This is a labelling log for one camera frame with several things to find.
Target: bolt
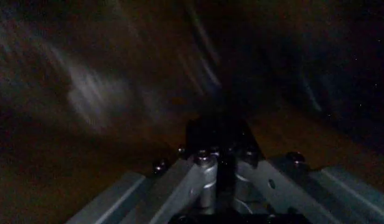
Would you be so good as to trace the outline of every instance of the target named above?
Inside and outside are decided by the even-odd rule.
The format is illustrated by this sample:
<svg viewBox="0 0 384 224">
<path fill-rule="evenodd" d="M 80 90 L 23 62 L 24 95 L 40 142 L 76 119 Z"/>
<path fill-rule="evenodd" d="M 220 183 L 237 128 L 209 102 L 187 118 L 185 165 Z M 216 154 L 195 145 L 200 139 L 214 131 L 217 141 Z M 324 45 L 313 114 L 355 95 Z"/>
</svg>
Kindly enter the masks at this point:
<svg viewBox="0 0 384 224">
<path fill-rule="evenodd" d="M 194 161 L 199 166 L 206 166 L 212 162 L 212 157 L 207 150 L 199 150 Z"/>
<path fill-rule="evenodd" d="M 244 147 L 241 149 L 241 159 L 252 166 L 257 166 L 259 160 L 258 151 L 252 147 Z"/>
<path fill-rule="evenodd" d="M 162 175 L 168 170 L 169 167 L 170 163 L 168 159 L 160 159 L 153 163 L 153 174 Z"/>
<path fill-rule="evenodd" d="M 301 164 L 306 162 L 306 159 L 304 158 L 304 156 L 298 152 L 288 152 L 286 154 L 286 158 L 296 164 Z"/>
<path fill-rule="evenodd" d="M 310 171 L 309 165 L 306 164 L 306 159 L 301 153 L 298 152 L 288 152 L 286 158 L 294 163 L 299 169 Z"/>
<path fill-rule="evenodd" d="M 220 156 L 220 148 L 218 146 L 211 147 L 210 154 L 218 158 Z"/>
<path fill-rule="evenodd" d="M 179 145 L 178 147 L 178 154 L 183 155 L 185 153 L 186 149 L 184 145 Z"/>
</svg>

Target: hole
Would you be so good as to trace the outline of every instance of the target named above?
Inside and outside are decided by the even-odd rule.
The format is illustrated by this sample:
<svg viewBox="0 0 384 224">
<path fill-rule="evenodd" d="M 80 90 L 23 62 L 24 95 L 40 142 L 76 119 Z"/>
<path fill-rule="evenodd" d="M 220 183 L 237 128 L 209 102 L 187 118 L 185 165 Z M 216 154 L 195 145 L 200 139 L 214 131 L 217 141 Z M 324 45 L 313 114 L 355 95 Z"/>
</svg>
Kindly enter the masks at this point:
<svg viewBox="0 0 384 224">
<path fill-rule="evenodd" d="M 272 179 L 268 180 L 268 186 L 272 189 L 275 189 L 275 182 Z"/>
</svg>

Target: wooden floor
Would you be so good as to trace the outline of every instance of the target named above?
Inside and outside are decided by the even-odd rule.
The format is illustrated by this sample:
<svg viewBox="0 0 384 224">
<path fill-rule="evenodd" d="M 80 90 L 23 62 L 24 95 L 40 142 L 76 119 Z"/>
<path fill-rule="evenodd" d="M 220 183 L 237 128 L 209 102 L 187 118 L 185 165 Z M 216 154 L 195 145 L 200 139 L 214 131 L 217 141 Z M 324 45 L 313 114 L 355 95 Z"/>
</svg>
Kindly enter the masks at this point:
<svg viewBox="0 0 384 224">
<path fill-rule="evenodd" d="M 384 192 L 382 156 L 302 112 L 284 105 L 249 124 L 267 157 L 299 151 L 313 168 L 343 165 Z M 184 137 L 181 123 L 170 134 L 136 133 L 117 143 L 19 127 L 0 153 L 0 224 L 63 223 L 125 171 L 149 174 L 153 160 L 174 161 Z"/>
</svg>

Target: screw head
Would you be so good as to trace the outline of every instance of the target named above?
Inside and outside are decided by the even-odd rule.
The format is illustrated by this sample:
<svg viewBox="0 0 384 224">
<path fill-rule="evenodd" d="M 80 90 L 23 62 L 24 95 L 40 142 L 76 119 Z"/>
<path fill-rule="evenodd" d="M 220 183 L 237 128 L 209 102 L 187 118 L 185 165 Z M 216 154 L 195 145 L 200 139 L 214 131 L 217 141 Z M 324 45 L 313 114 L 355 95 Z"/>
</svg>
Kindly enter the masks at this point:
<svg viewBox="0 0 384 224">
<path fill-rule="evenodd" d="M 199 150 L 194 158 L 194 162 L 200 166 L 208 165 L 211 161 L 211 155 L 207 150 Z"/>
<path fill-rule="evenodd" d="M 186 148 L 184 145 L 179 145 L 178 147 L 178 154 L 183 155 L 186 151 Z"/>
<path fill-rule="evenodd" d="M 288 152 L 286 154 L 286 158 L 296 164 L 301 164 L 306 162 L 306 159 L 304 158 L 304 156 L 299 152 Z"/>
<path fill-rule="evenodd" d="M 153 163 L 153 174 L 162 175 L 168 170 L 169 167 L 170 163 L 168 159 L 160 159 Z"/>
</svg>

